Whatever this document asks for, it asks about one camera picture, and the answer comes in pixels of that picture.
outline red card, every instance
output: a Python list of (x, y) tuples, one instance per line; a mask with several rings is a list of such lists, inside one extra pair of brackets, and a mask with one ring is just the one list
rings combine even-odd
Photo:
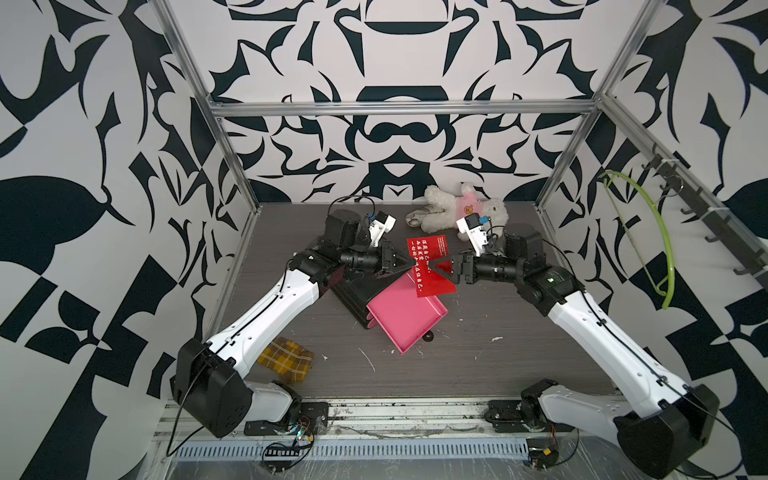
[[(416, 265), (413, 267), (413, 277), (416, 280), (416, 296), (423, 297), (456, 293), (456, 285), (453, 282), (440, 276), (439, 273), (430, 270), (428, 266), (430, 260), (436, 260), (448, 255), (448, 242), (445, 241), (445, 235), (409, 238), (408, 251), (411, 253), (411, 258), (416, 259)], [(452, 271), (450, 260), (438, 263), (437, 267), (449, 273)]]

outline pink tray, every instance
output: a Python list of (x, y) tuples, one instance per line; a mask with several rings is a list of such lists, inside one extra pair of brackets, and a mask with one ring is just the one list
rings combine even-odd
[(413, 272), (401, 276), (371, 300), (368, 310), (368, 328), (381, 325), (400, 353), (407, 352), (448, 313), (437, 296), (416, 296)]

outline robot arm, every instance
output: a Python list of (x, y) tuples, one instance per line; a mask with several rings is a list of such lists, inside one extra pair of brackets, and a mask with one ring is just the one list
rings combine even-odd
[(414, 265), (382, 238), (394, 218), (380, 211), (367, 228), (360, 223), (352, 211), (334, 211), (326, 218), (324, 234), (288, 262), (280, 280), (256, 304), (206, 343), (190, 339), (181, 347), (171, 380), (174, 399), (216, 437), (243, 420), (295, 422), (286, 417), (300, 400), (295, 394), (275, 383), (243, 381), (262, 351), (345, 276), (375, 278)]
[[(519, 421), (531, 429), (553, 422), (594, 433), (619, 445), (654, 478), (666, 477), (706, 445), (719, 406), (706, 386), (687, 386), (616, 325), (571, 272), (548, 265), (541, 234), (529, 225), (512, 226), (515, 234), (499, 236), (485, 232), (477, 214), (463, 220), (470, 239), (473, 234), (486, 239), (473, 241), (474, 251), (433, 260), (430, 268), (454, 283), (515, 284), (520, 296), (573, 337), (626, 398), (610, 402), (542, 380), (522, 393)], [(437, 267), (446, 260), (451, 273)], [(493, 423), (497, 414), (490, 410), (486, 419)]]

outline stuffed teddy bear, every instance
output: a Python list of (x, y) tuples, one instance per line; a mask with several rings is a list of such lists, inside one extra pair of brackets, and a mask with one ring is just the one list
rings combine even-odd
[[(460, 197), (455, 197), (440, 190), (435, 185), (430, 185), (426, 188), (424, 197), (429, 205), (406, 215), (406, 223), (411, 227), (421, 227), (425, 233), (434, 233), (445, 228), (457, 228), (456, 221), (458, 219), (472, 214), (488, 217), (494, 227), (506, 225), (509, 220), (503, 200), (481, 200), (478, 198), (475, 188), (470, 184), (462, 184)], [(458, 238), (463, 241), (468, 240), (466, 233), (459, 233)]]

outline black cable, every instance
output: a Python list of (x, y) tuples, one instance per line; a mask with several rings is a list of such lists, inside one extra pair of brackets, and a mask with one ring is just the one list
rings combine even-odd
[(376, 202), (373, 201), (373, 198), (369, 197), (368, 195), (347, 195), (345, 197), (339, 197), (339, 198), (335, 199), (333, 202), (331, 202), (331, 204), (328, 206), (328, 213), (326, 215), (330, 215), (331, 214), (331, 207), (333, 207), (334, 203), (336, 203), (338, 201), (342, 201), (343, 202), (343, 201), (349, 200), (350, 198), (361, 198), (361, 199), (362, 198), (366, 198), (366, 199), (368, 199), (371, 202), (371, 204), (373, 204), (373, 212), (371, 213), (371, 217), (374, 217), (376, 215)]
[(495, 228), (501, 228), (502, 232), (504, 231), (504, 225), (496, 225), (495, 227), (491, 226), (491, 229), (488, 230), (488, 232), (491, 234), (491, 237), (494, 237), (496, 240), (499, 239), (498, 233), (493, 233), (493, 229)]
[(498, 235), (493, 233), (493, 221), (490, 217), (488, 217), (488, 233), (491, 234), (491, 241), (488, 243), (488, 248), (493, 248), (496, 245), (496, 240), (498, 239)]
[[(275, 301), (278, 298), (280, 298), (280, 294), (283, 292), (283, 286), (285, 286), (286, 281), (288, 280), (288, 266), (290, 265), (291, 260), (293, 260), (293, 258), (289, 258), (288, 261), (286, 262), (285, 270), (283, 271), (283, 282), (280, 284), (280, 290), (278, 290), (277, 295), (275, 295), (275, 297), (272, 299), (272, 301), (269, 302), (267, 304), (267, 306), (265, 306), (260, 312), (258, 312), (252, 319), (250, 319), (247, 322), (245, 322), (234, 333), (234, 335), (230, 336), (230, 338), (234, 338), (234, 337), (240, 335), (240, 332), (242, 332), (243, 329), (245, 329), (247, 326), (249, 326), (255, 319), (259, 318), (259, 315), (261, 315), (262, 313), (266, 312), (266, 310), (268, 308), (270, 308), (272, 306), (272, 304), (275, 303)], [(199, 370), (197, 370), (197, 374), (194, 376), (194, 378), (192, 378), (192, 381), (190, 382), (190, 385), (187, 387), (187, 391), (184, 393), (184, 397), (182, 397), (181, 403), (179, 403), (179, 409), (176, 412), (176, 419), (174, 420), (174, 427), (170, 431), (170, 440), (168, 441), (168, 447), (166, 447), (166, 449), (165, 449), (165, 456), (166, 457), (170, 457), (174, 453), (176, 453), (178, 451), (178, 449), (181, 448), (182, 445), (187, 443), (187, 440), (192, 438), (192, 435), (198, 433), (200, 430), (203, 429), (203, 427), (201, 426), (200, 428), (198, 428), (197, 430), (195, 430), (194, 432), (189, 434), (184, 440), (182, 440), (181, 443), (179, 445), (177, 445), (176, 448), (173, 451), (170, 450), (170, 446), (173, 445), (174, 437), (176, 436), (176, 428), (179, 425), (179, 418), (181, 417), (181, 411), (184, 409), (184, 403), (187, 401), (187, 397), (189, 396), (190, 392), (192, 391), (192, 387), (194, 387), (194, 384), (197, 381), (197, 379), (200, 378), (200, 374), (205, 370), (205, 368), (208, 365), (210, 365), (210, 362), (221, 352), (221, 350), (224, 349), (225, 346), (227, 346), (227, 344), (228, 344), (228, 342), (225, 342), (221, 347), (219, 347), (219, 349), (216, 352), (214, 352), (214, 354), (203, 364), (203, 366), (201, 366), (201, 368)]]
[(184, 444), (185, 444), (185, 443), (187, 443), (187, 440), (189, 440), (189, 439), (191, 439), (191, 438), (192, 438), (192, 435), (194, 435), (194, 434), (198, 433), (198, 432), (199, 432), (200, 430), (202, 430), (203, 428), (204, 428), (204, 427), (201, 425), (201, 426), (200, 426), (200, 428), (198, 428), (197, 430), (195, 430), (195, 431), (194, 431), (194, 432), (192, 432), (191, 434), (187, 435), (187, 437), (186, 437), (184, 440), (182, 440), (182, 441), (181, 441), (181, 443), (180, 443), (179, 445), (177, 445), (177, 447), (176, 447), (176, 448), (175, 448), (175, 449), (174, 449), (174, 450), (173, 450), (173, 451), (172, 451), (170, 454), (168, 453), (168, 450), (166, 449), (166, 451), (165, 451), (165, 456), (167, 456), (167, 457), (170, 457), (171, 455), (173, 455), (174, 453), (176, 453), (176, 452), (178, 451), (178, 449), (180, 449), (182, 446), (184, 446)]
[(264, 454), (266, 453), (266, 451), (268, 449), (271, 449), (272, 447), (276, 447), (275, 449), (276, 450), (280, 450), (281, 452), (301, 452), (302, 450), (305, 450), (304, 455), (301, 455), (301, 458), (298, 458), (295, 462), (293, 462), (292, 464), (288, 465), (287, 467), (283, 468), (283, 470), (281, 470), (281, 472), (285, 472), (287, 470), (292, 469), (293, 467), (298, 465), (302, 460), (304, 460), (306, 458), (306, 456), (310, 454), (310, 450), (312, 450), (312, 447), (314, 445), (315, 445), (315, 437), (314, 437), (314, 435), (313, 435), (312, 440), (310, 440), (310, 443), (308, 445), (300, 445), (300, 446), (291, 445), (291, 446), (287, 446), (287, 445), (285, 445), (283, 443), (280, 443), (280, 442), (273, 442), (273, 443), (270, 443), (269, 445), (267, 445), (264, 448), (264, 450), (261, 451), (261, 462), (264, 465), (267, 465), (267, 463), (264, 461)]
[(680, 470), (680, 469), (678, 469), (678, 468), (676, 468), (676, 469), (675, 469), (675, 472), (680, 472), (680, 473), (682, 473), (683, 475), (687, 476), (688, 478), (695, 478), (696, 480), (720, 480), (721, 478), (730, 477), (731, 475), (733, 475), (734, 473), (736, 473), (736, 472), (737, 472), (737, 470), (738, 470), (739, 468), (741, 468), (741, 465), (743, 465), (743, 464), (744, 464), (744, 462), (743, 462), (743, 460), (742, 460), (742, 461), (740, 461), (740, 462), (739, 462), (739, 465), (736, 465), (736, 468), (734, 468), (734, 469), (733, 469), (733, 470), (731, 470), (730, 472), (728, 472), (728, 473), (723, 473), (722, 475), (715, 475), (715, 474), (714, 474), (714, 473), (712, 473), (712, 472), (708, 472), (708, 471), (707, 471), (705, 468), (701, 468), (699, 465), (694, 465), (693, 463), (691, 463), (691, 465), (693, 465), (694, 467), (696, 467), (696, 468), (698, 468), (698, 469), (700, 469), (700, 470), (704, 470), (704, 471), (705, 471), (705, 472), (706, 472), (706, 473), (709, 475), (708, 477), (703, 477), (703, 476), (701, 476), (701, 475), (688, 475), (686, 472), (683, 472), (682, 470)]
[[(571, 275), (573, 275), (573, 276), (574, 276), (574, 278), (576, 278), (576, 272), (574, 271), (574, 267), (571, 265), (571, 261), (570, 261), (570, 260), (568, 259), (568, 257), (565, 255), (565, 252), (564, 252), (563, 250), (560, 250), (560, 247), (558, 247), (557, 245), (553, 244), (553, 243), (552, 243), (552, 242), (550, 242), (549, 240), (546, 240), (545, 238), (542, 238), (542, 240), (543, 240), (544, 242), (546, 242), (546, 243), (549, 243), (549, 245), (550, 245), (550, 246), (552, 246), (552, 248), (555, 248), (555, 249), (556, 249), (558, 252), (560, 252), (560, 254), (563, 256), (563, 258), (565, 258), (565, 261), (568, 263), (568, 268), (571, 270)], [(736, 437), (736, 440), (737, 440), (737, 442), (739, 443), (739, 450), (741, 450), (741, 443), (742, 443), (742, 442), (741, 442), (741, 437), (739, 437), (739, 434), (737, 434), (735, 430), (733, 430), (733, 429), (732, 429), (732, 428), (731, 428), (731, 427), (730, 427), (728, 424), (726, 424), (724, 421), (722, 421), (722, 420), (720, 420), (719, 418), (717, 418), (717, 415), (713, 415), (713, 414), (709, 413), (709, 412), (708, 412), (706, 409), (702, 408), (701, 406), (699, 406), (698, 404), (696, 404), (696, 403), (695, 403), (693, 400), (689, 399), (688, 397), (686, 397), (686, 396), (685, 396), (685, 395), (683, 395), (682, 393), (678, 392), (678, 391), (677, 391), (677, 390), (676, 390), (676, 389), (675, 389), (675, 388), (674, 388), (672, 385), (670, 385), (670, 384), (669, 384), (669, 381), (667, 380), (667, 377), (659, 375), (659, 374), (658, 374), (658, 373), (657, 373), (657, 372), (656, 372), (656, 371), (655, 371), (655, 370), (654, 370), (654, 369), (653, 369), (653, 368), (652, 368), (650, 365), (648, 365), (648, 363), (647, 363), (645, 360), (643, 360), (643, 358), (642, 358), (642, 357), (640, 357), (640, 356), (639, 356), (639, 355), (638, 355), (638, 354), (637, 354), (637, 353), (636, 353), (634, 350), (632, 350), (632, 349), (629, 347), (629, 345), (627, 345), (627, 344), (626, 344), (626, 343), (625, 343), (625, 342), (624, 342), (622, 339), (620, 339), (620, 338), (619, 338), (619, 337), (618, 337), (618, 336), (617, 336), (615, 333), (613, 333), (613, 331), (611, 331), (611, 329), (610, 329), (610, 328), (608, 328), (608, 326), (606, 325), (606, 323), (605, 323), (605, 322), (604, 322), (604, 321), (603, 321), (603, 320), (602, 320), (602, 319), (599, 317), (599, 315), (598, 315), (598, 314), (596, 314), (596, 313), (594, 312), (594, 310), (592, 309), (592, 305), (589, 303), (589, 300), (587, 300), (587, 296), (586, 296), (586, 295), (584, 295), (584, 291), (583, 291), (583, 290), (579, 290), (579, 292), (581, 293), (581, 296), (584, 298), (584, 302), (587, 304), (587, 307), (589, 308), (589, 311), (590, 311), (590, 312), (592, 312), (592, 315), (594, 315), (594, 317), (595, 317), (595, 318), (598, 320), (598, 323), (600, 323), (600, 325), (601, 325), (603, 328), (605, 328), (605, 330), (606, 330), (608, 333), (610, 333), (610, 334), (611, 334), (611, 336), (613, 336), (613, 337), (614, 337), (614, 338), (615, 338), (615, 339), (616, 339), (616, 340), (617, 340), (617, 341), (618, 341), (618, 342), (619, 342), (619, 343), (620, 343), (620, 344), (621, 344), (621, 345), (622, 345), (624, 348), (626, 348), (627, 350), (629, 350), (629, 351), (630, 351), (630, 353), (631, 353), (632, 355), (634, 355), (634, 357), (635, 357), (635, 358), (637, 358), (638, 360), (640, 360), (640, 363), (642, 363), (642, 364), (645, 366), (645, 368), (647, 368), (647, 369), (648, 369), (648, 371), (650, 371), (651, 373), (653, 373), (653, 374), (654, 374), (654, 376), (656, 376), (656, 378), (659, 380), (659, 382), (663, 383), (663, 384), (664, 384), (664, 385), (665, 385), (665, 386), (666, 386), (668, 389), (672, 390), (672, 392), (674, 392), (675, 394), (677, 394), (679, 397), (681, 397), (682, 399), (684, 399), (686, 402), (690, 403), (692, 406), (694, 406), (694, 407), (696, 407), (697, 409), (701, 410), (702, 412), (706, 413), (708, 416), (710, 416), (710, 417), (712, 417), (713, 419), (717, 420), (717, 421), (718, 421), (718, 422), (719, 422), (719, 423), (720, 423), (722, 426), (724, 426), (726, 429), (730, 430), (730, 432), (731, 432), (731, 433), (733, 433), (733, 435)], [(742, 465), (742, 464), (743, 464), (743, 460), (739, 461), (739, 465), (737, 465), (737, 466), (736, 466), (736, 468), (734, 468), (734, 469), (733, 469), (733, 470), (731, 470), (730, 472), (726, 473), (725, 475), (718, 477), (718, 476), (715, 476), (715, 474), (711, 474), (711, 475), (712, 475), (712, 477), (710, 477), (710, 478), (712, 478), (712, 479), (714, 480), (714, 479), (716, 479), (716, 478), (724, 478), (724, 477), (727, 477), (728, 475), (730, 475), (730, 474), (734, 473), (736, 470), (738, 470), (739, 468), (741, 468), (741, 465)], [(707, 477), (699, 477), (699, 478), (702, 478), (703, 480), (707, 480)]]
[(547, 470), (549, 470), (550, 468), (556, 467), (558, 465), (563, 465), (568, 460), (573, 458), (574, 455), (576, 455), (576, 451), (578, 450), (578, 446), (579, 446), (579, 442), (580, 441), (581, 441), (581, 432), (579, 431), (579, 429), (576, 429), (576, 446), (574, 447), (574, 451), (571, 452), (571, 454), (568, 456), (568, 458), (566, 458), (565, 460), (561, 460), (560, 462), (555, 463), (552, 467), (548, 467)]

